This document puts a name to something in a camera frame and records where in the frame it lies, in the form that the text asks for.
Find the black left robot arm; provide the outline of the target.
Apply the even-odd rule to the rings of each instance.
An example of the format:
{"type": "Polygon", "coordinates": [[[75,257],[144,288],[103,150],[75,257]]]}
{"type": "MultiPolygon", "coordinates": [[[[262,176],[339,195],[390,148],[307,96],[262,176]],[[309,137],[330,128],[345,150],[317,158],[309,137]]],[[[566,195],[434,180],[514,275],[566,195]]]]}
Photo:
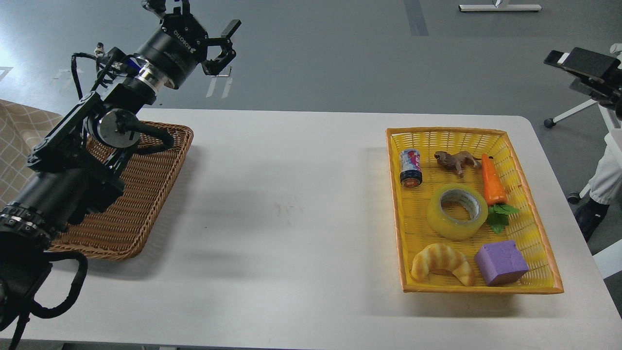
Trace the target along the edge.
{"type": "Polygon", "coordinates": [[[179,0],[167,13],[163,0],[143,0],[158,29],[134,54],[117,47],[74,53],[71,74],[78,104],[27,158],[34,177],[1,209],[1,328],[16,323],[15,350],[31,316],[58,317],[71,308],[87,275],[81,252],[51,252],[54,239],[103,213],[124,192],[121,175],[131,157],[171,149],[173,136],[137,118],[162,87],[179,89],[197,66],[217,77],[236,57],[232,20],[210,37],[179,0]]]}

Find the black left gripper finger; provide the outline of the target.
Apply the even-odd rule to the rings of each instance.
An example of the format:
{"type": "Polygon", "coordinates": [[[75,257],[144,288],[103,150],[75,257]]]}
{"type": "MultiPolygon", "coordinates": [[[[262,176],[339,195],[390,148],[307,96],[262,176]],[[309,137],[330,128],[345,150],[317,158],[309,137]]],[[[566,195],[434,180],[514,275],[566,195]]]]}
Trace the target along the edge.
{"type": "Polygon", "coordinates": [[[202,62],[202,69],[205,75],[212,77],[218,76],[236,57],[236,51],[233,49],[232,37],[241,24],[241,20],[234,19],[225,27],[220,37],[205,37],[205,46],[220,47],[221,49],[216,58],[206,59],[202,62]]]}
{"type": "Polygon", "coordinates": [[[166,15],[165,0],[143,0],[142,8],[159,19],[163,19],[166,15]]]}

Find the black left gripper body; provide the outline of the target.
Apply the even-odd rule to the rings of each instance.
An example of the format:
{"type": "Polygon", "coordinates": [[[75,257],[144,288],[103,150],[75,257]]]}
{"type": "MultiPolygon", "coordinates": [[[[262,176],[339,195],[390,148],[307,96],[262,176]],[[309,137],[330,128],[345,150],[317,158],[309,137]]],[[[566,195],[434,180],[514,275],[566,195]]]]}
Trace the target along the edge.
{"type": "Polygon", "coordinates": [[[179,89],[196,66],[207,59],[207,35],[194,15],[167,14],[136,53],[165,74],[169,79],[167,87],[179,89]]]}

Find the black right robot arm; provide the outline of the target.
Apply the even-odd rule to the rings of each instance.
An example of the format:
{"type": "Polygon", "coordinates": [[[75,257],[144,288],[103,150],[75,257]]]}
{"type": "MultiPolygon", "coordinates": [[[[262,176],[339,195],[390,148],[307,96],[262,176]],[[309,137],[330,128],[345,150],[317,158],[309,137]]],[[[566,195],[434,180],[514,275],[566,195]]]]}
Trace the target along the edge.
{"type": "Polygon", "coordinates": [[[622,117],[622,71],[620,60],[605,54],[574,47],[569,52],[550,51],[543,61],[575,77],[570,88],[589,96],[600,106],[622,117]]]}

